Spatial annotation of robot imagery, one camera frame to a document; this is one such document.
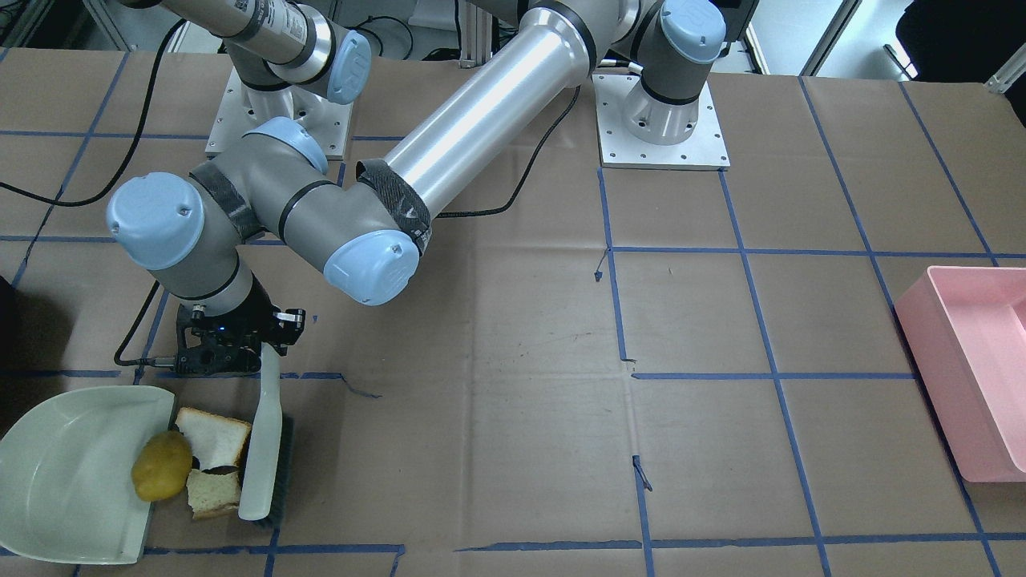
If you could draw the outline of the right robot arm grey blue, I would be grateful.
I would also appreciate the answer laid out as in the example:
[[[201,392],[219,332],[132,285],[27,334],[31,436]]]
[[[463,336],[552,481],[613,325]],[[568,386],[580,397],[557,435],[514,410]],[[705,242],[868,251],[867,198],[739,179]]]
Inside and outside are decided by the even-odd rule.
[[[246,131],[293,119],[329,159],[343,159],[352,103],[369,80],[373,51],[355,30],[290,1],[125,1],[155,5],[223,40],[233,73],[205,152],[226,152]]]

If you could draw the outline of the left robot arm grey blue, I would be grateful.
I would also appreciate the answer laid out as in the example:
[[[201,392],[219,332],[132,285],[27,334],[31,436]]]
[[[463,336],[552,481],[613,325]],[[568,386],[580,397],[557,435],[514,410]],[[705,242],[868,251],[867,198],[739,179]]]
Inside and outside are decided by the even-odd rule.
[[[481,1],[516,36],[382,159],[360,161],[347,189],[326,179],[326,154],[292,118],[249,129],[189,175],[128,180],[107,204],[107,227],[156,284],[180,299],[177,352],[140,366],[179,375],[249,375],[283,355],[305,326],[279,309],[237,246],[276,235],[362,305],[406,288],[431,240],[432,222],[564,88],[578,87],[609,51],[637,63],[634,131],[679,143],[709,70],[729,40],[711,1]]]

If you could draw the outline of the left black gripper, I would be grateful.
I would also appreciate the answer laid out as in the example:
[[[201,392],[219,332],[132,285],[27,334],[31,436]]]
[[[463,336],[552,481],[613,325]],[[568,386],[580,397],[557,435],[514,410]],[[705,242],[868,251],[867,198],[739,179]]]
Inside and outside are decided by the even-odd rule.
[[[175,373],[185,377],[244,376],[261,370],[261,344],[279,357],[305,331],[305,310],[281,311],[270,304],[242,305],[219,317],[180,305]]]

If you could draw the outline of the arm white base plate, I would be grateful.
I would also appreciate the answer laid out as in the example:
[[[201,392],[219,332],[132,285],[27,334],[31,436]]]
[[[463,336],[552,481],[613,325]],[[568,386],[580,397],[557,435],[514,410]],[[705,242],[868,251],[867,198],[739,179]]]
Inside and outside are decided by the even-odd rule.
[[[717,171],[731,165],[708,85],[681,107],[653,101],[634,75],[594,74],[601,164]]]
[[[290,117],[319,143],[329,160],[345,158],[349,142],[352,103],[338,105],[298,87],[256,91],[243,84],[233,70],[221,99],[205,152],[218,155],[247,131],[267,120]]]

